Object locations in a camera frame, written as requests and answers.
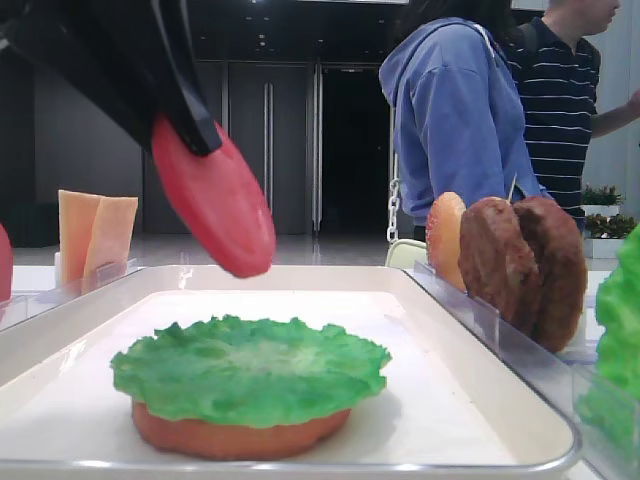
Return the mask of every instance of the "bottom bun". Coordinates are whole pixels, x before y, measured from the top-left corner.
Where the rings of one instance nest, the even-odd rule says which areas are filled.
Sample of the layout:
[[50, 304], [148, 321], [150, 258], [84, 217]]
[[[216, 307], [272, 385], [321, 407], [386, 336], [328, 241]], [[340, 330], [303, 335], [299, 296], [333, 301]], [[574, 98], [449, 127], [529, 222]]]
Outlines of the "bottom bun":
[[260, 429], [202, 420], [174, 422], [156, 417], [144, 403], [134, 402], [133, 423], [140, 436], [161, 451], [211, 460], [279, 460], [304, 453], [336, 433], [350, 413], [342, 410], [298, 425]]

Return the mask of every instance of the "blue hoodie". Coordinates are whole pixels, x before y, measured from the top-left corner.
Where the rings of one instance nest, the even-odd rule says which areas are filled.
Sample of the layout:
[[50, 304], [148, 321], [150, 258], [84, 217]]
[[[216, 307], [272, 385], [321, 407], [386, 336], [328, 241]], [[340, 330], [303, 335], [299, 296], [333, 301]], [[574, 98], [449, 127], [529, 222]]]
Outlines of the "blue hoodie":
[[531, 167], [511, 73], [486, 30], [458, 18], [430, 22], [389, 55], [379, 75], [395, 108], [402, 207], [416, 225], [425, 225], [446, 191], [467, 207], [506, 198], [516, 173], [513, 201], [548, 195]]

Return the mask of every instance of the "potted plant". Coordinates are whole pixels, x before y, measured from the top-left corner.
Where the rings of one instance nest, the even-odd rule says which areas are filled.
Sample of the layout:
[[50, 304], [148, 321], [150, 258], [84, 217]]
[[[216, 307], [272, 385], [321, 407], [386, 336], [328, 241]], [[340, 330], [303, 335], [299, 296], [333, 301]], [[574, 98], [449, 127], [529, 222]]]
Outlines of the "potted plant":
[[636, 228], [633, 217], [617, 214], [612, 217], [587, 215], [585, 253], [588, 258], [616, 258], [624, 239]]
[[587, 185], [582, 192], [582, 209], [585, 215], [602, 215], [613, 217], [620, 213], [622, 195], [616, 191], [615, 186], [605, 185], [601, 188], [592, 188]]

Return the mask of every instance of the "white table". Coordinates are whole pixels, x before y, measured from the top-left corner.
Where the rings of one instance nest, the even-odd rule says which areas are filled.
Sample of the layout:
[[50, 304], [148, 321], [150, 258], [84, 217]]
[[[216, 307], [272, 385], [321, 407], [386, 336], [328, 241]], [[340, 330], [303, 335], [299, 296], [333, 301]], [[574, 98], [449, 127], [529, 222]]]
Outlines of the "white table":
[[[594, 296], [598, 286], [610, 274], [608, 271], [590, 271], [587, 296]], [[15, 266], [13, 269], [12, 293], [15, 296], [35, 295], [55, 288], [55, 269], [53, 266]], [[602, 335], [602, 328], [595, 321], [593, 308], [587, 309], [587, 340], [597, 341]], [[567, 480], [601, 480], [583, 463], [576, 465], [567, 475]]]

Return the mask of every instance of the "brown patty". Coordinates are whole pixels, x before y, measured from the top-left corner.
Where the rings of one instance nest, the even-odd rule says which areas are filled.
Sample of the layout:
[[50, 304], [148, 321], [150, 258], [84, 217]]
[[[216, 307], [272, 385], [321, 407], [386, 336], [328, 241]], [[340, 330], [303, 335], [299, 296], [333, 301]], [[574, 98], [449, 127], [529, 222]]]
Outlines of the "brown patty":
[[531, 338], [559, 352], [573, 338], [584, 304], [587, 265], [582, 235], [576, 222], [551, 199], [530, 197], [513, 209], [522, 236], [535, 254], [543, 284]]
[[524, 334], [531, 333], [540, 303], [540, 276], [509, 202], [484, 198], [464, 212], [458, 266], [470, 296], [494, 306]]
[[257, 429], [202, 420], [173, 422], [152, 415], [143, 403], [133, 404], [133, 422], [147, 443], [161, 451], [211, 460], [279, 460], [304, 453], [337, 432], [350, 413], [342, 410], [299, 425]]

